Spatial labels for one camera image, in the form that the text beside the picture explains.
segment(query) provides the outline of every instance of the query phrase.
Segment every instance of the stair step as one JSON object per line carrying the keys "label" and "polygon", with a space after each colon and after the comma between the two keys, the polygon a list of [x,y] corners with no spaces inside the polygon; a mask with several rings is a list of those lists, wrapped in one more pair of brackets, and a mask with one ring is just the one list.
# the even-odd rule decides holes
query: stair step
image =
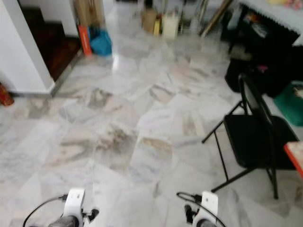
{"label": "stair step", "polygon": [[38,7],[23,7],[22,12],[28,26],[44,24],[42,12]]}
{"label": "stair step", "polygon": [[54,81],[63,73],[79,49],[80,41],[78,38],[65,37],[60,42],[50,46],[47,51],[41,52]]}
{"label": "stair step", "polygon": [[30,29],[41,52],[65,37],[62,24],[45,23],[41,26],[32,26]]}

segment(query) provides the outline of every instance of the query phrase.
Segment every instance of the fire extinguisher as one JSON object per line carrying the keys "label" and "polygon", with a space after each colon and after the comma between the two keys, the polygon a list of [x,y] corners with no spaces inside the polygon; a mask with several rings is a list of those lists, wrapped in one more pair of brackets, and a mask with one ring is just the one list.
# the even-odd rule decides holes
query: fire extinguisher
{"label": "fire extinguisher", "polygon": [[9,106],[14,103],[14,100],[9,95],[9,92],[6,90],[3,84],[0,83],[0,104],[4,106]]}

